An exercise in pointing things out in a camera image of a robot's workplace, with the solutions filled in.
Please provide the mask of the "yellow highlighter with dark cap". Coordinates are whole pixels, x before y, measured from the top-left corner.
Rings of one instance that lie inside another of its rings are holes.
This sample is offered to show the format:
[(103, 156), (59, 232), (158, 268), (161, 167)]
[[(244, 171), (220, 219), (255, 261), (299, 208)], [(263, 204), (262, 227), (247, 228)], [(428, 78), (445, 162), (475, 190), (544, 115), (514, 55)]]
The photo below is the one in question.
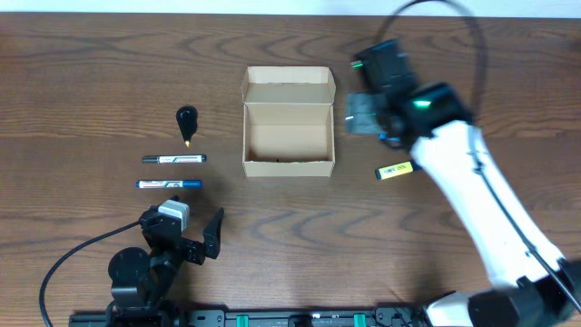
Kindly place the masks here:
[(380, 167), (375, 170), (375, 175), (378, 180), (387, 180), (389, 178), (413, 173), (419, 170), (421, 170), (421, 167), (415, 161), (410, 160), (403, 163)]

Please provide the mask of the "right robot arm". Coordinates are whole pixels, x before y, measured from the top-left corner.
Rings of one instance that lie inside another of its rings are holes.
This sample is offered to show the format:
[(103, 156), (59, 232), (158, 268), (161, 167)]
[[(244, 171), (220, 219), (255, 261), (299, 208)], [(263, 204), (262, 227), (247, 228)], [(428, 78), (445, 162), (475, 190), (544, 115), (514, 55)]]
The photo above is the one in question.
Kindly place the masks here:
[(423, 306), (430, 326), (555, 326), (580, 309), (580, 263), (536, 226), (489, 152), (480, 128), (446, 83), (422, 86), (394, 40), (354, 55), (369, 108), (346, 120), (378, 128), (409, 152), (448, 199), (475, 244), (491, 284)]

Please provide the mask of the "black mounting rail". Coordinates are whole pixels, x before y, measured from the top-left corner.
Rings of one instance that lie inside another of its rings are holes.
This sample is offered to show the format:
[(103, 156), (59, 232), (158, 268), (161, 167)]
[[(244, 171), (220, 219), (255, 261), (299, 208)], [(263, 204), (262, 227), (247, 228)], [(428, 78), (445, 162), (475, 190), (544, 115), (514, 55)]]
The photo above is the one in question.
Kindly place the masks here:
[(184, 327), (421, 327), (428, 326), (423, 313), (410, 307), (376, 307), (371, 310), (224, 311), (192, 310), (175, 318), (123, 318), (116, 312), (77, 313), (73, 327), (184, 326)]

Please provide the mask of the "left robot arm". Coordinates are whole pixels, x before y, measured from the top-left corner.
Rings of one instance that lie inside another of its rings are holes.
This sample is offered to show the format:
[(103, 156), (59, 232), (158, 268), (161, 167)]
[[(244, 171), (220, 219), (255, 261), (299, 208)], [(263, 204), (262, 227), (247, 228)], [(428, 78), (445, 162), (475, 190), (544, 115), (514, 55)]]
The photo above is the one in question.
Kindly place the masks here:
[(168, 200), (146, 210), (139, 220), (150, 247), (129, 247), (109, 262), (113, 301), (105, 311), (107, 326), (186, 326), (185, 311), (167, 299), (183, 263), (202, 265), (221, 250), (224, 210), (219, 209), (203, 230), (201, 242), (187, 239), (189, 206)]

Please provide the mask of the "blue whiteboard marker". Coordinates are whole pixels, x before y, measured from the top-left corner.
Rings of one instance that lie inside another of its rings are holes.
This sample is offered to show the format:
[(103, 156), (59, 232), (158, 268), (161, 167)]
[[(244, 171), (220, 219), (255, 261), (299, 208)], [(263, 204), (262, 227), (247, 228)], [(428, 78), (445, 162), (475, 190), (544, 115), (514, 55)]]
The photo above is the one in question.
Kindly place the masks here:
[(136, 183), (139, 189), (162, 189), (162, 188), (202, 188), (201, 180), (140, 180)]

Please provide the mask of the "black whiteboard marker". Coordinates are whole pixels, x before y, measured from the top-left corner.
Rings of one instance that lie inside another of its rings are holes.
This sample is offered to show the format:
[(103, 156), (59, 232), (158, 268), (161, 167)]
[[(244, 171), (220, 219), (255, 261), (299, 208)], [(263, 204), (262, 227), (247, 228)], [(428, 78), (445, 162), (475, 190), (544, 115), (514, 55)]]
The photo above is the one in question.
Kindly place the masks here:
[(200, 164), (207, 160), (205, 154), (192, 155), (147, 155), (142, 158), (143, 164)]

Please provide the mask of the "cardboard box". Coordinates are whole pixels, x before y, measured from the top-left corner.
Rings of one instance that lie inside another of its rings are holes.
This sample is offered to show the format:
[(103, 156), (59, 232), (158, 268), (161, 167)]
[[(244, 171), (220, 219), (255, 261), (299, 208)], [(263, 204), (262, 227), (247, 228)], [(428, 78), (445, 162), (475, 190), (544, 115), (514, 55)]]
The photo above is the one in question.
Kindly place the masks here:
[(326, 66), (250, 66), (241, 84), (248, 177), (329, 177), (336, 85)]

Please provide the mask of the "black teardrop-shaped tool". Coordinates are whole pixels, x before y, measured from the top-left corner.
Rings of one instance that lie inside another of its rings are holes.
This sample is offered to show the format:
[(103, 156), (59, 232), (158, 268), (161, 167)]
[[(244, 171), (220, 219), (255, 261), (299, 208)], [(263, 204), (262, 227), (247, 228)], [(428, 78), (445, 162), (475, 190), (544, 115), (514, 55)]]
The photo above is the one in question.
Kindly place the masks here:
[(176, 121), (187, 147), (191, 146), (192, 138), (198, 129), (198, 111), (192, 105), (185, 105), (177, 110)]

